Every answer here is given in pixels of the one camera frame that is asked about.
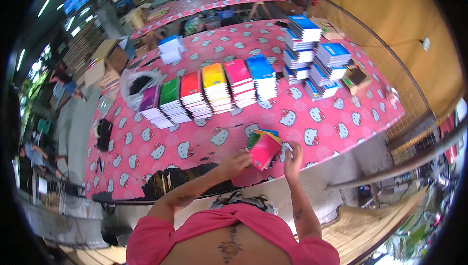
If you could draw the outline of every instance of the pink table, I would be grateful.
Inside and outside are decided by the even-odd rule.
[[[158,59],[149,66],[133,70],[161,71],[166,79],[172,79],[211,63],[245,59],[261,53],[280,72],[284,67],[284,28],[274,25],[276,21],[237,24],[186,37],[184,43],[188,52],[180,62],[163,65]],[[312,102],[302,85],[289,86],[281,79],[278,97],[269,101],[159,130],[127,108],[119,93],[105,115],[114,123],[109,151],[99,153],[93,147],[96,143],[93,130],[89,133],[87,197],[102,191],[112,192],[114,199],[143,197],[141,187],[156,171],[177,167],[186,170],[203,163],[219,163],[227,154],[245,147],[255,128],[277,130],[283,141],[299,142],[304,147],[303,168],[324,162],[386,130],[404,114],[401,104],[394,107],[386,101],[387,81],[363,51],[345,40],[338,42],[373,76],[369,87],[356,97],[344,88],[334,98]],[[157,50],[148,53],[143,60],[149,61],[155,56]],[[96,111],[94,117],[93,125],[103,116]],[[283,177],[285,145],[273,168],[262,172],[247,168],[232,179],[233,184],[251,186]],[[102,172],[96,167],[98,157],[104,161]]]
[[[257,2],[257,1],[286,1],[286,0],[182,0],[182,1],[174,0],[166,4],[163,4],[157,8],[157,10],[160,10],[162,8],[169,7],[167,14],[159,18],[156,18],[155,20],[151,22],[145,23],[144,27],[134,31],[133,34],[130,36],[130,38],[136,39],[171,21],[174,21],[176,19],[179,19],[185,16],[190,16],[201,11],[205,11],[205,10],[209,10],[213,8],[219,8],[219,7],[225,7],[226,5],[252,3],[252,2]]]

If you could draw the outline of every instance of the blue shirt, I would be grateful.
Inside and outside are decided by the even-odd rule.
[[[31,167],[34,167],[36,164],[44,165],[44,157],[42,156],[42,153],[37,150],[33,150],[31,143],[25,144],[24,150],[26,151],[26,156],[31,160]]]

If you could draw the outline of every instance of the electrical outlet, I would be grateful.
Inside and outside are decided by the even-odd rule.
[[[425,51],[429,51],[429,46],[430,46],[429,37],[425,37],[424,40],[423,40],[423,49]]]

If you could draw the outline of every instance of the hand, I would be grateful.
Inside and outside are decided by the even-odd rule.
[[[249,151],[239,150],[223,159],[215,168],[222,182],[231,180],[252,162]]]
[[[286,180],[298,180],[302,164],[302,146],[297,142],[288,142],[292,148],[293,157],[289,148],[286,148],[286,159],[284,160],[284,176]]]

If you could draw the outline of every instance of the yellow wall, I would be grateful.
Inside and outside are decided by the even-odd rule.
[[[454,109],[465,84],[448,28],[432,0],[330,1],[356,16],[389,45],[429,36],[428,52],[417,41],[391,47],[413,74],[437,117]]]

